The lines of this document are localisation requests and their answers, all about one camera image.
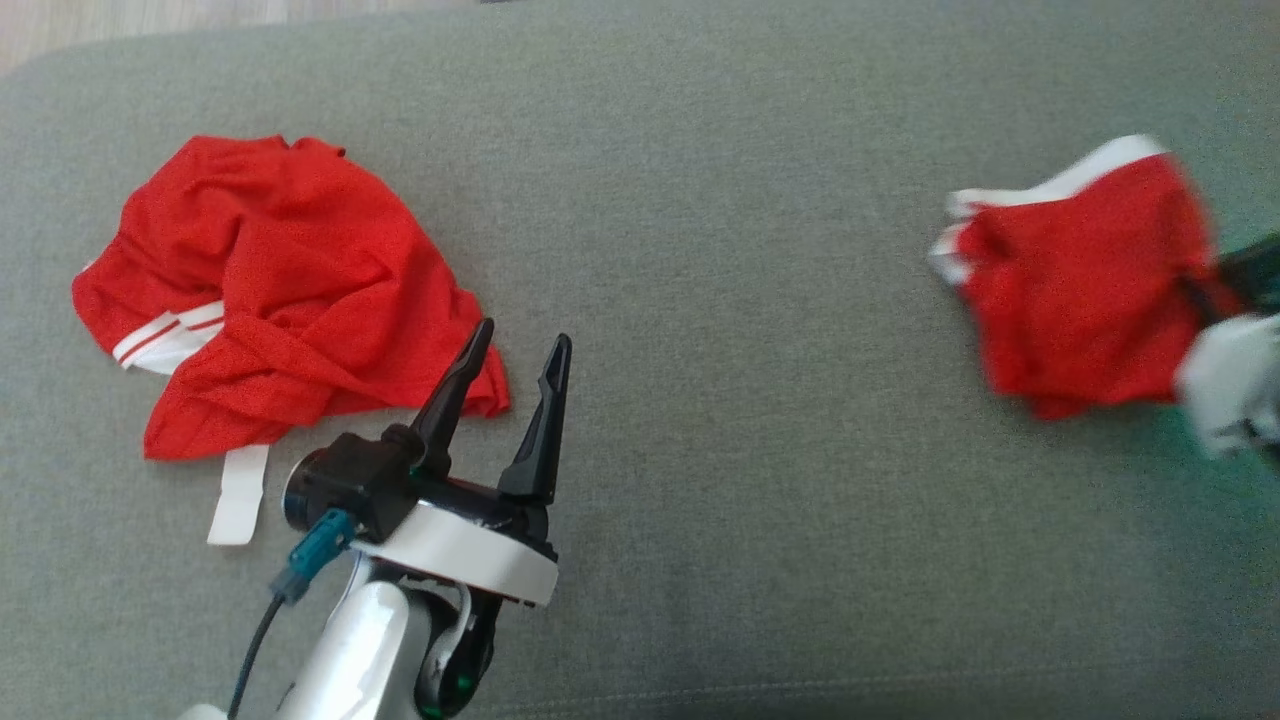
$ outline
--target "white tag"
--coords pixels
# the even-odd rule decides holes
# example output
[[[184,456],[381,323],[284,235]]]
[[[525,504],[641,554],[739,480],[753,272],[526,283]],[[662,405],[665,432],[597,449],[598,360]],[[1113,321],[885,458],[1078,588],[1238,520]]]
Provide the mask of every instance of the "white tag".
[[[266,475],[269,445],[250,445],[227,454],[223,461],[223,495],[218,498],[209,544],[248,544],[257,527]]]
[[[973,268],[956,250],[956,237],[965,229],[966,223],[959,223],[942,232],[942,237],[929,249],[929,265],[933,272],[942,275],[951,286],[963,286],[969,282]]]

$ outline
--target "red cloth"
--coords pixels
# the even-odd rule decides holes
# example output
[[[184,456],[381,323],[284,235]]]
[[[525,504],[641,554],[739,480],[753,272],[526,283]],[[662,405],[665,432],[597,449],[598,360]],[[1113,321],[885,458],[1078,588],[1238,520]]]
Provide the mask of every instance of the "red cloth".
[[[977,318],[992,388],[1041,419],[1175,400],[1202,328],[1180,277],[1235,309],[1199,204],[1149,138],[1112,141],[1028,191],[960,191],[951,211],[964,222],[934,261]]]
[[[143,438],[161,460],[419,406],[483,318],[404,204],[312,138],[192,138],[129,197],[72,299],[125,366],[170,364]],[[463,411],[509,405],[490,348]]]

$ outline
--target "seam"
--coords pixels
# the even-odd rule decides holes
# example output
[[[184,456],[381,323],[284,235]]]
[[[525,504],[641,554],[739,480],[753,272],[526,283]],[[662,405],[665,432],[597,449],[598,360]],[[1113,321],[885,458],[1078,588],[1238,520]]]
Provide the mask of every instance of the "seam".
[[[1111,662],[1068,662],[1056,665],[1027,665],[989,667],[983,670],[943,670],[937,673],[914,673],[905,675],[867,675],[858,678],[836,678],[827,680],[792,680],[783,683],[746,683],[739,685],[713,685],[707,688],[687,688],[680,691],[655,691],[640,693],[618,693],[608,696],[580,697],[567,700],[552,700],[544,702],[499,705],[485,708],[489,714],[524,714],[532,716],[580,715],[586,712],[584,707],[567,707],[572,705],[600,705],[600,703],[634,703],[640,701],[645,706],[650,705],[692,705],[704,700],[713,700],[713,696],[732,694],[733,700],[759,694],[786,693],[791,696],[819,696],[819,694],[846,694],[846,693],[872,693],[895,692],[899,688],[874,685],[919,685],[936,680],[978,679],[995,680],[1014,675],[1055,675],[1078,673],[1082,670],[1106,670],[1117,667],[1134,667],[1139,665],[1166,665],[1183,660],[1181,656],[1164,659],[1126,659]]]

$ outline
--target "couch cushion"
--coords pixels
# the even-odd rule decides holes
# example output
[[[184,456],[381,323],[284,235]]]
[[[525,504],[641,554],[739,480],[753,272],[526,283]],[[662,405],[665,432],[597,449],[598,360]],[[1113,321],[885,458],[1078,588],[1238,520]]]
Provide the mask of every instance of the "couch cushion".
[[[163,378],[70,279],[192,135],[315,135],[381,176],[498,322],[516,410],[576,345],[559,592],[504,612],[470,717],[1169,717],[1280,676],[1280,486],[1172,410],[992,397],[924,252],[947,191],[1149,132],[1228,245],[1280,218],[1274,9],[531,0],[114,42],[0,81],[0,696],[13,716],[225,705],[297,536],[204,544],[218,462],[151,464]],[[324,421],[271,456],[404,413]],[[346,568],[268,637],[266,714]]]

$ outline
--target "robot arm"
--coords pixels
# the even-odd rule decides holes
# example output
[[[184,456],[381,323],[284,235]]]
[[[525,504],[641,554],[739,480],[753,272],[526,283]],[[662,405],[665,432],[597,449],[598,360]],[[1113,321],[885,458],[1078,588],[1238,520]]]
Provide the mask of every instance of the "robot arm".
[[[1249,448],[1280,473],[1280,233],[1222,256],[1219,273],[1247,311],[1202,310],[1207,327],[1178,369],[1178,396],[1210,456]]]
[[[448,447],[492,336],[485,319],[410,425],[393,424],[376,441],[343,433],[293,469],[283,498],[289,525],[311,532],[340,511],[360,555],[275,717],[452,717],[489,667],[502,606],[550,601],[558,556],[547,506],[572,345],[556,338],[538,382],[541,401],[513,462],[489,488],[451,478]],[[197,706],[180,720],[225,717]]]

